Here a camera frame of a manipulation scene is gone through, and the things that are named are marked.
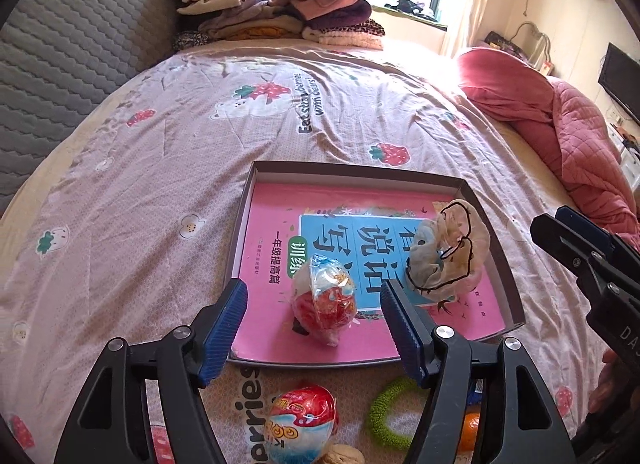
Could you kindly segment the person's right hand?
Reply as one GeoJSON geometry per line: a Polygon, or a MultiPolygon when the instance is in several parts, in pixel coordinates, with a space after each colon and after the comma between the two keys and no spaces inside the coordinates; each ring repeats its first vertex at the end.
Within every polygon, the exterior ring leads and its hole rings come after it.
{"type": "Polygon", "coordinates": [[[629,377],[629,371],[616,352],[608,348],[602,356],[603,368],[598,378],[597,387],[588,399],[588,412],[597,413],[608,403],[616,388],[629,377]]]}

